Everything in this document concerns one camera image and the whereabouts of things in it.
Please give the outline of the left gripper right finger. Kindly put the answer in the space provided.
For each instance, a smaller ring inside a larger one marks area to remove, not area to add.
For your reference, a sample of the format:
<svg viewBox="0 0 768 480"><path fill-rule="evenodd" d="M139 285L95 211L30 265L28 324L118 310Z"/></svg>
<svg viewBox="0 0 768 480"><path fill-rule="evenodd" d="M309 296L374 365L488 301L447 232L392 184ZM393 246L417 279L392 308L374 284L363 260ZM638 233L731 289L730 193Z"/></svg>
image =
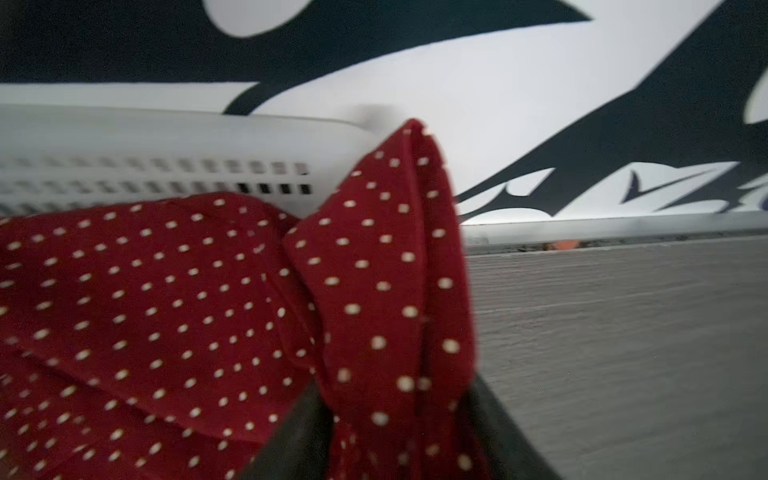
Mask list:
<svg viewBox="0 0 768 480"><path fill-rule="evenodd" d="M479 374L467 391L467 408L491 479L561 479Z"/></svg>

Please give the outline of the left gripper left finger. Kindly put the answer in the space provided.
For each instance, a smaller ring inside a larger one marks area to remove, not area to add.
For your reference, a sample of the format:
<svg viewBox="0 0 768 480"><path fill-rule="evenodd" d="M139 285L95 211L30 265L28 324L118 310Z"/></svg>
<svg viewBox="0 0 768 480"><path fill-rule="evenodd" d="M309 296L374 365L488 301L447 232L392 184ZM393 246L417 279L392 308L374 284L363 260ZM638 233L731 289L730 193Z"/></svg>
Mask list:
<svg viewBox="0 0 768 480"><path fill-rule="evenodd" d="M332 435L333 413L312 382L237 479L325 479Z"/></svg>

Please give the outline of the red polka dot skirt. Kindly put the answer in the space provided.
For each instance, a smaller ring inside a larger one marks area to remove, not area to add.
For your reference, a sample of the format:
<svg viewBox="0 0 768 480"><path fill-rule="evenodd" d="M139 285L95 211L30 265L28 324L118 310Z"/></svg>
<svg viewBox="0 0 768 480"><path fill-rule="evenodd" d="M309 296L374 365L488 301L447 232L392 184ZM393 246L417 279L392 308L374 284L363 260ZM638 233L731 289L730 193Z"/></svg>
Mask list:
<svg viewBox="0 0 768 480"><path fill-rule="evenodd" d="M1 472L233 479L301 392L325 479L485 479L475 338L440 150L410 120L298 219L256 198L1 222Z"/></svg>

